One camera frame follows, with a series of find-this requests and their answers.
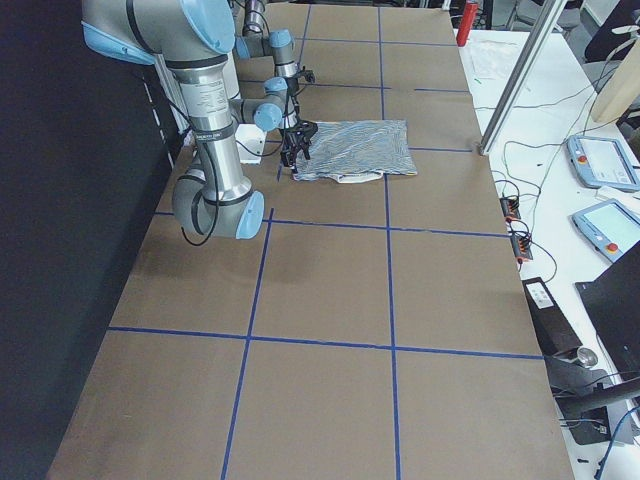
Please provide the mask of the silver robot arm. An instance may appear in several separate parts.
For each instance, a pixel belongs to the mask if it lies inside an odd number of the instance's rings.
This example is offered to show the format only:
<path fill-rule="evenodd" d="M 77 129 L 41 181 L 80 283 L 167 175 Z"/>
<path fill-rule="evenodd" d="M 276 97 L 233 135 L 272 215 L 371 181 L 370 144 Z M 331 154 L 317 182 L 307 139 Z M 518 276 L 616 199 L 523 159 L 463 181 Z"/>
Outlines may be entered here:
<path fill-rule="evenodd" d="M 251 239 L 260 230 L 264 196 L 241 167 L 236 130 L 254 124 L 282 136 L 281 162 L 295 169 L 308 156 L 317 133 L 300 117 L 300 78 L 314 82 L 300 66 L 294 38 L 286 29 L 264 33 L 260 1 L 245 5 L 245 25 L 238 35 L 226 1 L 85 1 L 82 26 L 87 46 L 106 57 L 151 65 L 163 58 L 180 88 L 186 119 L 196 140 L 196 155 L 176 181 L 172 209 L 184 234 Z M 261 99 L 234 98 L 227 92 L 224 67 L 231 55 L 270 57 L 274 75 Z"/>
<path fill-rule="evenodd" d="M 266 19 L 269 1 L 236 1 L 244 11 L 242 32 L 236 37 L 235 51 L 240 59 L 270 57 L 274 76 L 282 77 L 288 88 L 296 93 L 299 80 L 316 82 L 312 70 L 300 66 L 294 55 L 294 37 L 288 29 L 272 30 Z"/>

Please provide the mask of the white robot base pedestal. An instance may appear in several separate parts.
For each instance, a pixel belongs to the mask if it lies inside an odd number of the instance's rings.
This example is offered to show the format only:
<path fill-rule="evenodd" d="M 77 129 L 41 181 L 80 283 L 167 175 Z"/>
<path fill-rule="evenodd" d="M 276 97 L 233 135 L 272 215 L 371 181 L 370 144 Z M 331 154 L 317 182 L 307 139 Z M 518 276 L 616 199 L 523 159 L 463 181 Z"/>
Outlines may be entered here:
<path fill-rule="evenodd" d="M 240 162 L 247 165 L 261 163 L 266 133 L 254 124 L 239 124 L 235 132 Z"/>

